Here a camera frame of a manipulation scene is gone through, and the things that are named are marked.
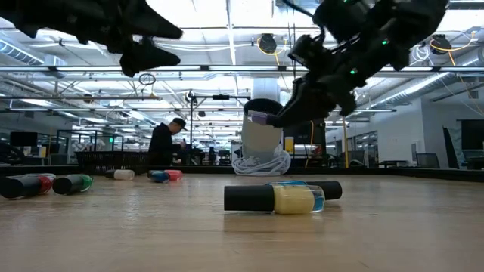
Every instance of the wooden table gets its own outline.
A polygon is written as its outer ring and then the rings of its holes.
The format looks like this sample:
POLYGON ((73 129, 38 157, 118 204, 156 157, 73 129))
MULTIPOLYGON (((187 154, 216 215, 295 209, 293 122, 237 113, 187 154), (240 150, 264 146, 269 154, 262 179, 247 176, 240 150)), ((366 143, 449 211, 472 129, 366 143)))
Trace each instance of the wooden table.
POLYGON ((482 271, 484 184, 395 176, 96 178, 91 191, 0 199, 0 271, 482 271), (226 213, 223 187, 335 179, 321 214, 226 213))

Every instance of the man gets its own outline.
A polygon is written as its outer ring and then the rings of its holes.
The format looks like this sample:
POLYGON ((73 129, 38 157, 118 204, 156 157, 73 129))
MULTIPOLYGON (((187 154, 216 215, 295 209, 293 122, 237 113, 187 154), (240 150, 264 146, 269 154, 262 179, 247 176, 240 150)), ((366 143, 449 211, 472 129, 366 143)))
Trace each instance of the man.
POLYGON ((174 118, 168 125, 161 123, 153 130, 150 141, 150 165, 171 165, 173 160, 172 136, 185 129, 186 122, 181 118, 174 118))

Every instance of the black basket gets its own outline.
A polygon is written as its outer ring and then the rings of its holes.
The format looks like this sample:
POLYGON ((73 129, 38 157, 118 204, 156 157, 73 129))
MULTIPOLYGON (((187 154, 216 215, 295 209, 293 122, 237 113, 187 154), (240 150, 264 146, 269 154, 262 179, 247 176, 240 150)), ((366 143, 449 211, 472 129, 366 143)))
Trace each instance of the black basket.
POLYGON ((125 151, 76 152, 77 162, 89 175, 104 175, 107 170, 128 169, 137 175, 147 172, 148 154, 125 151))

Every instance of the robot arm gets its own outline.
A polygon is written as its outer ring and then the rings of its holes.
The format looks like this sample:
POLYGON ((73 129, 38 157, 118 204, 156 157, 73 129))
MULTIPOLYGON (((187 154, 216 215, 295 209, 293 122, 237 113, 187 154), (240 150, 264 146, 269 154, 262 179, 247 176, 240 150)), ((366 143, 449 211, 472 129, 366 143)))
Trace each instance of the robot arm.
POLYGON ((352 90, 387 64, 397 71, 406 67, 410 48, 437 30, 446 6, 447 0, 380 0, 372 8, 358 0, 325 0, 312 15, 321 35, 301 36, 289 53, 309 71, 293 82, 293 95, 279 114, 250 113, 252 120, 285 127, 328 117, 337 105, 348 116, 356 108, 352 90), (324 29, 338 47, 323 46, 324 29))

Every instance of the black jacket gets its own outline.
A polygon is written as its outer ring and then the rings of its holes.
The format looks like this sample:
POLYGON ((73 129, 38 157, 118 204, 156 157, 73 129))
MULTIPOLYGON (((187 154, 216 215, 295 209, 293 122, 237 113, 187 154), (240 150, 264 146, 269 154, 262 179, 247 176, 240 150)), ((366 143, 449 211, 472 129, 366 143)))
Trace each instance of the black jacket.
POLYGON ((153 130, 148 150, 150 165, 171 165, 173 160, 172 132, 165 124, 160 124, 153 130))

